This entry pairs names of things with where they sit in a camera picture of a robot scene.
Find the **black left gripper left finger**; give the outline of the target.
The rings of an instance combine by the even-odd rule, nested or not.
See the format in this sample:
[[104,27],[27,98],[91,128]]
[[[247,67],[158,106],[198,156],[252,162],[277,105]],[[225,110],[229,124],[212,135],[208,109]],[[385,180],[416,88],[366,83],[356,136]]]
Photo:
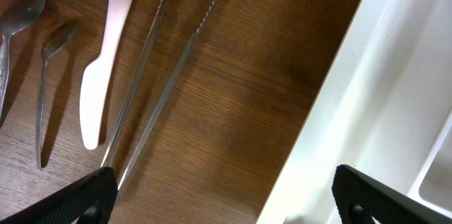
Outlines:
[[108,223],[117,200],[114,170],[101,167],[2,223]]

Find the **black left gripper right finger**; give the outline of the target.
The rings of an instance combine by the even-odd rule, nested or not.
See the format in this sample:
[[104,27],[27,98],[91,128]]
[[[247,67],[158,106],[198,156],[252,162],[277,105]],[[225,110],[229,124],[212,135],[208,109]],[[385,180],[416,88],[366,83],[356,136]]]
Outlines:
[[342,223],[451,224],[451,218],[349,165],[336,167],[331,189]]

